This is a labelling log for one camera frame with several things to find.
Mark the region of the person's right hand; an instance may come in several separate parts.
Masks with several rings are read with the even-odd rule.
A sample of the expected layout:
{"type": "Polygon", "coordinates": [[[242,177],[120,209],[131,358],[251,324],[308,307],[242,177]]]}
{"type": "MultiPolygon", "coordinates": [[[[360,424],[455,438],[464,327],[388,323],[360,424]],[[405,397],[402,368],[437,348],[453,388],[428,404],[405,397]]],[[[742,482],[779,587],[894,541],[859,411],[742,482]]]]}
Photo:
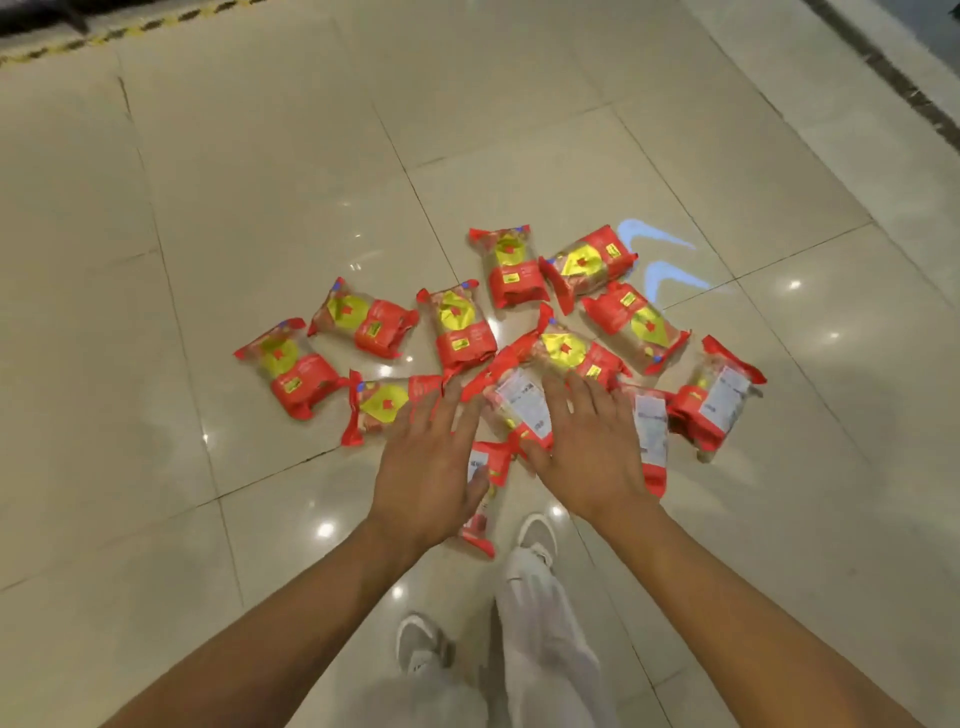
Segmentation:
{"type": "Polygon", "coordinates": [[[629,509],[659,506],[645,485],[642,459],[636,459],[624,437],[621,402],[630,402],[627,394],[601,385],[603,433],[577,435],[570,432],[570,372],[565,378],[547,373],[541,384],[556,463],[554,479],[541,482],[563,507],[602,530],[629,509]]]}

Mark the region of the person's left hand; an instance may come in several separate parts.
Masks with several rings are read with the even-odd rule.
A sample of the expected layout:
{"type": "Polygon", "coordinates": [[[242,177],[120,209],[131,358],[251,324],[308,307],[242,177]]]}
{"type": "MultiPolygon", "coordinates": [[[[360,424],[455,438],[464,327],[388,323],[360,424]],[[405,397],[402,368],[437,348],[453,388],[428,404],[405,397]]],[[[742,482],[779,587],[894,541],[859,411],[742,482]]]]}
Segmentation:
{"type": "Polygon", "coordinates": [[[459,534],[481,401],[462,405],[462,385],[451,380],[407,401],[387,430],[366,520],[387,544],[417,561],[459,534]]]}

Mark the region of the person's left forearm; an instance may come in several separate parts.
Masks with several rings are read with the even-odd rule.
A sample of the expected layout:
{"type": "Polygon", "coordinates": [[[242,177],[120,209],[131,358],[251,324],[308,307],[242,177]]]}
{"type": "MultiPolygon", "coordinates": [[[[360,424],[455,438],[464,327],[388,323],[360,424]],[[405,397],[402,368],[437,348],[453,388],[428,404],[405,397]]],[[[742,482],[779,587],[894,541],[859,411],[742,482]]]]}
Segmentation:
{"type": "Polygon", "coordinates": [[[434,527],[367,516],[101,728],[284,728],[378,602],[446,538],[434,527]]]}

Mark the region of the person's right forearm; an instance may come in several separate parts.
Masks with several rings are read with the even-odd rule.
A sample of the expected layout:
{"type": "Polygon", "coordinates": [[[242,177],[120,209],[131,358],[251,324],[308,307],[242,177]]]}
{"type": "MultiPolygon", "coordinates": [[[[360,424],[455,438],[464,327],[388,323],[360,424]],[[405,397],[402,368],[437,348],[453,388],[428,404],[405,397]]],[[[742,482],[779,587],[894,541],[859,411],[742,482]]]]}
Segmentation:
{"type": "Polygon", "coordinates": [[[638,492],[590,517],[741,728],[925,728],[638,492]]]}

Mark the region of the grey white right shoe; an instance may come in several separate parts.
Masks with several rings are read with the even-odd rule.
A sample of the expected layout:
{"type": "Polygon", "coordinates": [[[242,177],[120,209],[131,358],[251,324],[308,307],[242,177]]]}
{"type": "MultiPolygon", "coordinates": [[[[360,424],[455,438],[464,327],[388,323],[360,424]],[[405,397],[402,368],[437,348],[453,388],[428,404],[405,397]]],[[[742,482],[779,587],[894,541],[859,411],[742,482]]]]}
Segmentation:
{"type": "Polygon", "coordinates": [[[517,535],[516,546],[533,553],[548,571],[554,571],[559,553],[558,541],[550,520],[544,514],[532,513],[524,518],[517,535]]]}

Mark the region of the grey white shoe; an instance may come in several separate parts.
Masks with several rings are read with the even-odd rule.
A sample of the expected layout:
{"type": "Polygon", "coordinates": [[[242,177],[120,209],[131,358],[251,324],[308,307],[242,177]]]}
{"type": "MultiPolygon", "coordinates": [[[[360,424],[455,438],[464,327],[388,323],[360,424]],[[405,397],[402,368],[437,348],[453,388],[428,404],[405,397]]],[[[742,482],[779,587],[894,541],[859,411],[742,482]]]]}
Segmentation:
{"type": "Polygon", "coordinates": [[[548,571],[554,571],[559,553],[558,541],[550,520],[544,514],[532,513],[524,518],[517,535],[516,546],[533,553],[548,571]]]}
{"type": "Polygon", "coordinates": [[[399,623],[395,656],[402,674],[414,674],[425,667],[441,670],[453,666],[455,642],[429,616],[412,612],[399,623]]]}

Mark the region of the pile of red snack packets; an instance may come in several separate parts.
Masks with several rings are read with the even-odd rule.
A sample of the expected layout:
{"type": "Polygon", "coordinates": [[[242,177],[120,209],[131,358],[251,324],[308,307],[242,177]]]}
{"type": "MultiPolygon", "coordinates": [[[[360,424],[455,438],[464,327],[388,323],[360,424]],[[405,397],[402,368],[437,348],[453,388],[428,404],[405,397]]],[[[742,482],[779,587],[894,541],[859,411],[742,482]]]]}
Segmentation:
{"type": "Polygon", "coordinates": [[[750,397],[759,396],[767,377],[712,335],[701,349],[686,383],[669,392],[656,386],[664,370],[680,360],[691,331],[666,318],[656,303],[661,283],[673,281],[706,289],[683,269],[650,263],[642,285],[628,281],[640,256],[633,242],[643,238],[690,247],[687,241],[638,219],[605,224],[550,255],[540,255],[528,224],[471,228],[467,243],[486,271],[489,300],[496,311],[534,310],[531,330],[499,344],[495,320],[481,306],[481,282],[469,278],[416,294],[418,309],[373,297],[341,276],[309,319],[288,318],[238,347],[233,357],[257,370],[286,414],[309,421],[328,396],[346,391],[345,447],[363,445],[386,431],[398,412],[426,395],[443,393],[462,374],[462,401],[482,397],[499,441],[478,441],[467,477],[486,468],[489,486],[459,540],[488,560],[497,555],[489,535],[489,506],[504,488],[522,442],[549,450],[554,436],[543,389],[534,372],[560,378],[574,373],[608,392],[623,392],[631,406],[641,448],[642,474],[656,498],[666,493],[668,438],[683,437],[698,459],[710,462],[728,440],[750,397]],[[391,376],[383,366],[376,378],[357,370],[338,373],[315,346],[332,335],[373,358],[399,360],[402,345],[422,318],[434,331],[440,373],[391,376]]]}

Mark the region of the grey white left shoe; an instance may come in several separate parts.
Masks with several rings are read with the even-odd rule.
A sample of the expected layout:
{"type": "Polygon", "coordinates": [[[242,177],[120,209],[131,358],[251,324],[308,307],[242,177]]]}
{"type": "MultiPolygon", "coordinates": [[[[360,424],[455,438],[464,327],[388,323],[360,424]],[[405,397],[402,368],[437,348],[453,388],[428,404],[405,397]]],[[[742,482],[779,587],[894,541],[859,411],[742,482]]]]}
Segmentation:
{"type": "Polygon", "coordinates": [[[429,616],[412,612],[399,623],[395,656],[402,674],[414,674],[425,667],[441,670],[453,666],[455,642],[429,616]]]}

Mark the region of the white trousers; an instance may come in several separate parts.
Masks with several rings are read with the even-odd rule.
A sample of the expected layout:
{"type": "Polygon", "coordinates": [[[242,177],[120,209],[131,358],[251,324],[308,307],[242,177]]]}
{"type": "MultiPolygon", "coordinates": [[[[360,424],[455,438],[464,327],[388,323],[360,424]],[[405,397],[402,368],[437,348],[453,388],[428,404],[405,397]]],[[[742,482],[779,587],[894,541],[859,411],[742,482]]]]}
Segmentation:
{"type": "MultiPolygon", "coordinates": [[[[558,578],[515,548],[495,604],[501,624],[511,728],[620,728],[601,666],[558,578]]],[[[478,687],[450,666],[426,666],[370,685],[338,717],[339,728],[488,728],[478,687]]]]}

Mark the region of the yellow black hazard tape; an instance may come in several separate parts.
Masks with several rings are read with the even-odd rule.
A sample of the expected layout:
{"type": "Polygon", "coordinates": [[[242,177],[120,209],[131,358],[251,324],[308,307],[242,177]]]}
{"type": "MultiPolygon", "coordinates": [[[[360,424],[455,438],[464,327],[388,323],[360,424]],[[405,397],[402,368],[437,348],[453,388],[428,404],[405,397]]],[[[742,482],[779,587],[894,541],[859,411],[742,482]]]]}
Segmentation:
{"type": "Polygon", "coordinates": [[[157,15],[148,20],[129,22],[123,26],[107,28],[103,31],[88,33],[78,39],[64,41],[50,41],[42,44],[33,44],[23,51],[9,51],[0,53],[0,69],[27,65],[41,59],[62,56],[89,47],[102,47],[126,39],[144,36],[152,31],[168,27],[184,25],[202,18],[214,18],[241,8],[252,8],[264,5],[271,0],[218,0],[173,14],[157,15]]]}

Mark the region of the dark furniture base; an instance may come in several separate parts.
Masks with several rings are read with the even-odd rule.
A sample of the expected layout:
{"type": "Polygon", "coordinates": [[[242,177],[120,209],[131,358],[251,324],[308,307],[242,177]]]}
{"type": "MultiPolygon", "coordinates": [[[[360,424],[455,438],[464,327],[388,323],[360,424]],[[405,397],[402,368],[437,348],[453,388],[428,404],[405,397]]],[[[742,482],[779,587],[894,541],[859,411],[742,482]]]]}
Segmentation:
{"type": "Polygon", "coordinates": [[[85,35],[90,18],[162,0],[0,0],[0,39],[66,25],[85,35]]]}

